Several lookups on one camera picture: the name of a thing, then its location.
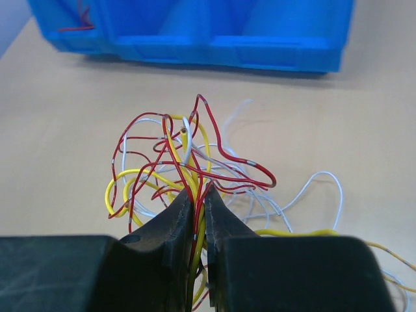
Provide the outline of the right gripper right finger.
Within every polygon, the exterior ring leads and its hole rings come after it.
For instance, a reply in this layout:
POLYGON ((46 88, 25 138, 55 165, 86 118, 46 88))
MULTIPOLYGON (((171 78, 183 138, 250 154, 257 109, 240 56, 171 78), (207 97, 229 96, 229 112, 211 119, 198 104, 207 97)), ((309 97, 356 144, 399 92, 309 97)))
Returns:
POLYGON ((349 236, 261 237, 214 187, 205 197, 210 305, 217 311, 393 311, 377 260, 349 236))

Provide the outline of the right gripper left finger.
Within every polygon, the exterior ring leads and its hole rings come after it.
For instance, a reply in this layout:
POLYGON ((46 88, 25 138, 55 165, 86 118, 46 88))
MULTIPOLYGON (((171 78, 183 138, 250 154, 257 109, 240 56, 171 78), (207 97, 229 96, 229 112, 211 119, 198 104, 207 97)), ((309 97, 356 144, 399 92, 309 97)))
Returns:
POLYGON ((193 222, 186 192, 142 227, 1 238, 2 311, 188 311, 193 222))

